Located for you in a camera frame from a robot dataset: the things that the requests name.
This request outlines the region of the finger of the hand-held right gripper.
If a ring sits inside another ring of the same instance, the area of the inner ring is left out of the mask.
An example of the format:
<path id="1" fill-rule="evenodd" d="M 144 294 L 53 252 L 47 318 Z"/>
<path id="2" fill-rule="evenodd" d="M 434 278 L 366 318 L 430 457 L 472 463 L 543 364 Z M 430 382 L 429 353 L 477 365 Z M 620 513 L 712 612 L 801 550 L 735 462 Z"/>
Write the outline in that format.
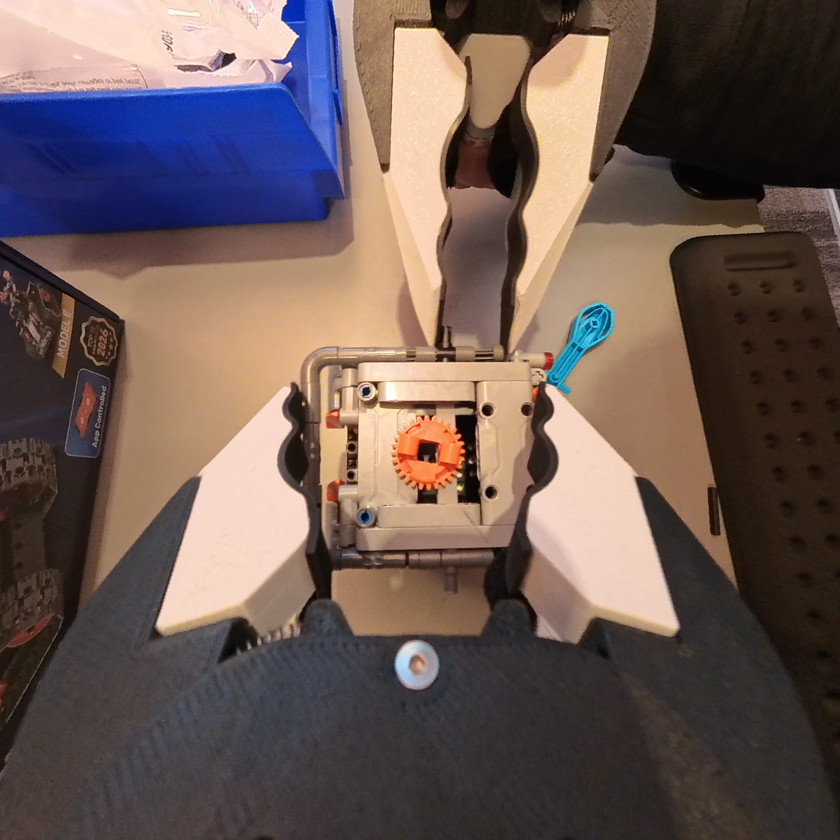
<path id="1" fill-rule="evenodd" d="M 500 341 L 519 344 L 592 189 L 606 35 L 567 35 L 527 69 L 511 113 L 520 153 Z"/>
<path id="2" fill-rule="evenodd" d="M 435 28 L 395 29 L 391 155 L 384 174 L 414 311 L 426 342 L 438 338 L 439 264 L 450 209 L 445 159 L 468 105 L 467 66 Z"/>

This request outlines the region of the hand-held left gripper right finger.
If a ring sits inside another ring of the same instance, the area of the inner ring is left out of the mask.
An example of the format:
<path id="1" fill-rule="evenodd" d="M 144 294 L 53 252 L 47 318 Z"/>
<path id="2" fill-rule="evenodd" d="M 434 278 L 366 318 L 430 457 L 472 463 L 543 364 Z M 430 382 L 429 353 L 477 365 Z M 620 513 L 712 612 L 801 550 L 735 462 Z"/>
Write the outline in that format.
<path id="1" fill-rule="evenodd" d="M 551 385 L 539 387 L 532 486 L 506 557 L 506 585 L 538 635 L 578 642 L 601 618 L 666 637 L 679 621 L 632 467 Z"/>

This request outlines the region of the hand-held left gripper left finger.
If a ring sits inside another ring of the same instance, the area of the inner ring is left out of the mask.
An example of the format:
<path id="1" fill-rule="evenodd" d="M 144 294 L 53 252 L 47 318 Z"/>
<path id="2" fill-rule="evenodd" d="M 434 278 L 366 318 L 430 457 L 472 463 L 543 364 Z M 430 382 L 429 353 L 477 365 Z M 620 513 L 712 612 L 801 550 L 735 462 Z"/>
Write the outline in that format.
<path id="1" fill-rule="evenodd" d="M 156 620 L 159 634 L 228 618 L 267 634 L 291 622 L 314 593 L 308 504 L 281 472 L 295 391 L 282 388 L 201 470 Z"/>

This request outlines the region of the grey orange toy block model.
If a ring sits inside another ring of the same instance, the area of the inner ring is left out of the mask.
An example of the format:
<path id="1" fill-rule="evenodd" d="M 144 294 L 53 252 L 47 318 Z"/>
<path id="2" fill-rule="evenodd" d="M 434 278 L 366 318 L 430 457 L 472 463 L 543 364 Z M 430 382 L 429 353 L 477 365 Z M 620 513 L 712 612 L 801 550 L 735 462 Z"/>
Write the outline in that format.
<path id="1" fill-rule="evenodd" d="M 322 526 L 333 568 L 482 567 L 531 484 L 549 356 L 341 349 L 322 399 Z"/>

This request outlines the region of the blue plastic toy wrench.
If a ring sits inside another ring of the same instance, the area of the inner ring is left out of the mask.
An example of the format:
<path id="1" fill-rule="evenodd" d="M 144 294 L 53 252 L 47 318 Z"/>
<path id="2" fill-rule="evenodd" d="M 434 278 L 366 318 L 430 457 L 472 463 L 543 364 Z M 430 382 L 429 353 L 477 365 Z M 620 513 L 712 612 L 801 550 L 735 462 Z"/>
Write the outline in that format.
<path id="1" fill-rule="evenodd" d="M 614 326 L 614 311 L 599 301 L 582 309 L 570 325 L 567 343 L 548 372 L 547 382 L 570 393 L 566 380 L 583 356 L 608 338 Z"/>

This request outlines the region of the grey bent toy tube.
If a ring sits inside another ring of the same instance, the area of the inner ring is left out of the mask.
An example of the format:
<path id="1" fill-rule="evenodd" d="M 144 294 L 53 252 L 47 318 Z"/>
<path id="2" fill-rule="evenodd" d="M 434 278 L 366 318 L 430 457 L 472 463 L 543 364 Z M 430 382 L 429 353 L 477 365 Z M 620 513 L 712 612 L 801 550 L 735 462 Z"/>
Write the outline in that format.
<path id="1" fill-rule="evenodd" d="M 322 534 L 321 486 L 321 423 L 324 417 L 321 400 L 321 372 L 338 366 L 350 368 L 362 362 L 436 362 L 452 364 L 457 361 L 502 361 L 504 350 L 497 346 L 477 350 L 468 346 L 446 349 L 435 347 L 410 348 L 339 348 L 325 347 L 312 351 L 303 361 L 300 372 L 301 445 L 306 456 L 306 472 L 300 490 L 307 500 L 309 535 L 306 548 L 308 567 L 318 597 L 331 596 L 332 561 Z"/>

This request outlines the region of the person's right forearm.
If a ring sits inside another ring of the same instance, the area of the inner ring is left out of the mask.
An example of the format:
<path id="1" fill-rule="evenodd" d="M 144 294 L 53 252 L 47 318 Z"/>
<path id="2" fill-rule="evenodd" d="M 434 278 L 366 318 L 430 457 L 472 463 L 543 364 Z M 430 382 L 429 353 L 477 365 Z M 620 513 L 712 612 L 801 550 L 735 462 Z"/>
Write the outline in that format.
<path id="1" fill-rule="evenodd" d="M 839 186 L 839 2 L 662 1 L 617 135 L 772 186 Z"/>

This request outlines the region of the person's right hand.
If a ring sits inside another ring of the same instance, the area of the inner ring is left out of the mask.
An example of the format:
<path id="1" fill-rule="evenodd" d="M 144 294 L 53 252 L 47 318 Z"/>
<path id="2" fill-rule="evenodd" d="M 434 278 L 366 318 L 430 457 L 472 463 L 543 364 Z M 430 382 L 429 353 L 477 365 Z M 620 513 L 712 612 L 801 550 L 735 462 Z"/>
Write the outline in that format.
<path id="1" fill-rule="evenodd" d="M 447 161 L 447 185 L 493 189 L 510 197 L 518 171 L 518 153 L 508 131 L 497 127 L 492 138 L 462 133 Z"/>

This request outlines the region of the dark printed toy kit box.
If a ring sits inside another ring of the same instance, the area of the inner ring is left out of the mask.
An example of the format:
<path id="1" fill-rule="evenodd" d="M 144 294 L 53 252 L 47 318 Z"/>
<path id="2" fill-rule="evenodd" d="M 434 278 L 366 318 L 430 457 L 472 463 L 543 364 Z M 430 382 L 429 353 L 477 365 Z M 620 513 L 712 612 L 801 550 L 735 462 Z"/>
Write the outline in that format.
<path id="1" fill-rule="evenodd" d="M 77 613 L 122 338 L 1 244 L 1 763 Z"/>

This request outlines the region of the dark perforated pad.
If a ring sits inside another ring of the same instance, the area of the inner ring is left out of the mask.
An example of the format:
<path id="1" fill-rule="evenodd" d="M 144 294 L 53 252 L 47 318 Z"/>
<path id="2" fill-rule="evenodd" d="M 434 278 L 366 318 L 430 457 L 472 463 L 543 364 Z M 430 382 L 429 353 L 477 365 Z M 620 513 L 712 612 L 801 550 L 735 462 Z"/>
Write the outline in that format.
<path id="1" fill-rule="evenodd" d="M 670 258 L 734 572 L 839 747 L 838 326 L 803 234 L 692 238 Z"/>

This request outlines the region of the blue storage bin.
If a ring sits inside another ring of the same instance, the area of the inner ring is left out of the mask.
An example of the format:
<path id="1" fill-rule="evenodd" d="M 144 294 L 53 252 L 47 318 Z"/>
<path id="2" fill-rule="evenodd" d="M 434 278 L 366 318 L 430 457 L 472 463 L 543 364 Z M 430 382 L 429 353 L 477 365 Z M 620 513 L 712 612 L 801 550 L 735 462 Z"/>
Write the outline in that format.
<path id="1" fill-rule="evenodd" d="M 2 96 L 1 235 L 318 221 L 344 196 L 331 2 L 289 2 L 281 82 Z"/>

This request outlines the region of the clear plastic bags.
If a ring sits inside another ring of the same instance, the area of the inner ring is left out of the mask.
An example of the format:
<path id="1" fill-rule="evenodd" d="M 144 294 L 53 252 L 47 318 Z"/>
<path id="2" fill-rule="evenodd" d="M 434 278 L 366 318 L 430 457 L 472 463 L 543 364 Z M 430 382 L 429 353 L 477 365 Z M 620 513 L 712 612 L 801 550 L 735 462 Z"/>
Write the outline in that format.
<path id="1" fill-rule="evenodd" d="M 283 1 L 2 1 L 1 92 L 282 81 L 298 35 Z"/>

